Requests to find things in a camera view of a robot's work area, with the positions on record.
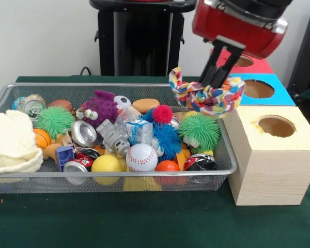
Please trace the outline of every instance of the white wall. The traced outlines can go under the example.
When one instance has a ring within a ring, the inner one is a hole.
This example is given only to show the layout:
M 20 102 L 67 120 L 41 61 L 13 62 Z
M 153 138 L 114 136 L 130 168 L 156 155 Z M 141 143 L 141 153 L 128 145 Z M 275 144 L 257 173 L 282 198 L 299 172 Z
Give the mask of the white wall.
M 194 13 L 185 14 L 179 64 L 184 75 L 200 75 L 210 45 L 192 34 Z M 269 57 L 288 84 L 310 15 L 310 0 L 294 0 L 287 9 L 290 27 L 284 42 Z M 0 88 L 19 75 L 73 75 L 84 65 L 99 74 L 99 47 L 94 43 L 97 10 L 87 0 L 0 0 Z

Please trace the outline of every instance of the wire mesh basket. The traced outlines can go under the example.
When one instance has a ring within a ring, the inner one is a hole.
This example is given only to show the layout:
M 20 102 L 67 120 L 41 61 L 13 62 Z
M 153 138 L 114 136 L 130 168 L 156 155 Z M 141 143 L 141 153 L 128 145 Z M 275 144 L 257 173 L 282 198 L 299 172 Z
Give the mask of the wire mesh basket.
M 5 86 L 0 92 L 0 113 L 11 109 L 15 99 L 40 94 L 47 103 L 67 99 L 79 107 L 102 89 L 126 96 L 131 102 L 155 98 L 161 104 L 181 108 L 170 87 L 166 84 L 127 83 L 16 83 Z M 0 174 L 0 193 L 68 193 L 68 192 L 122 192 L 122 191 L 199 191 L 217 190 L 237 169 L 237 161 L 224 123 L 219 120 L 222 137 L 214 151 L 218 170 L 194 172 L 112 172 L 64 173 L 59 172 L 54 161 L 44 161 L 34 173 Z

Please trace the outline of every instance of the green tablecloth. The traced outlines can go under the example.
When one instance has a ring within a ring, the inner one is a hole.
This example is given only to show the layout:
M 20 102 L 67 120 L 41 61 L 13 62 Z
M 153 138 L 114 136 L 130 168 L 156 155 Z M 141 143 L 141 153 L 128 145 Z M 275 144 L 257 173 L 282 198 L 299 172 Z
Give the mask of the green tablecloth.
M 166 82 L 147 77 L 20 77 L 18 82 Z M 0 195 L 0 247 L 310 247 L 300 206 L 237 207 L 216 192 Z

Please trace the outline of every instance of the silver robot toy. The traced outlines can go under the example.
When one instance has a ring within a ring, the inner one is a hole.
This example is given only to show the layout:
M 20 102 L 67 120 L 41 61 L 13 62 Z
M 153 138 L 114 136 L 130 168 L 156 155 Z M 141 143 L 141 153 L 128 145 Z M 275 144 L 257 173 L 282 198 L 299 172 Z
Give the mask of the silver robot toy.
M 108 119 L 97 127 L 97 132 L 103 137 L 102 144 L 109 152 L 116 152 L 125 157 L 130 148 L 128 135 L 120 127 L 114 126 Z

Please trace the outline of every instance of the soccer ball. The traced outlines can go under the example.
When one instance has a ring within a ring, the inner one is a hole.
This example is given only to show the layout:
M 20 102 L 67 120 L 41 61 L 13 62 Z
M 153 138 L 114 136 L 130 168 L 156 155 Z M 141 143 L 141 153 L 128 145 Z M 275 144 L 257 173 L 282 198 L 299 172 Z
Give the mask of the soccer ball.
M 124 96 L 115 96 L 114 102 L 117 102 L 117 108 L 119 110 L 127 109 L 128 107 L 132 106 L 130 100 Z

